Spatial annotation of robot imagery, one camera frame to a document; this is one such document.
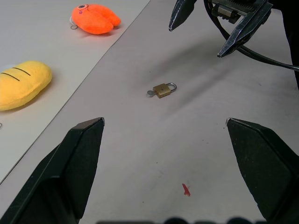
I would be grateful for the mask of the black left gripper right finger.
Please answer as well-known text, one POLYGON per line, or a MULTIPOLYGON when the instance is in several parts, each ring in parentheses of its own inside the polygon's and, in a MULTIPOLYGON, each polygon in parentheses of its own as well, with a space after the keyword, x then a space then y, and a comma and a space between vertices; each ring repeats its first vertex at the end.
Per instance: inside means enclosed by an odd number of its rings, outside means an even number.
POLYGON ((226 121, 240 173, 269 224, 299 222, 299 157, 271 129, 226 121))

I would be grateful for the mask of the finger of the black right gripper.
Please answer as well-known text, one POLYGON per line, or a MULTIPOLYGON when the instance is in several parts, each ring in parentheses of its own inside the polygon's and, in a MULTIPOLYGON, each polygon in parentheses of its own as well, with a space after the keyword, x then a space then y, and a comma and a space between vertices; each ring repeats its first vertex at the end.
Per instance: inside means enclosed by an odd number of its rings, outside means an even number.
POLYGON ((263 25, 273 5, 269 2, 255 2, 253 12, 248 12, 232 31, 231 35, 218 53, 218 57, 225 57, 249 41, 253 34, 263 25))
POLYGON ((173 31, 186 21, 194 10, 196 0, 177 0, 171 13, 169 31, 173 31))

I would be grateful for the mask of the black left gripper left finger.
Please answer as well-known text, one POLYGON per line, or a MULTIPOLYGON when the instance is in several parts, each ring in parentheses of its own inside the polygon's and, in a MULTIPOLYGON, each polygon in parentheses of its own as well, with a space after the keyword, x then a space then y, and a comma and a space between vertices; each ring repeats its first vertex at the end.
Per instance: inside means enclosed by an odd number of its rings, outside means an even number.
POLYGON ((71 128, 37 165, 12 201, 2 224, 77 224, 95 178, 104 118, 71 128))

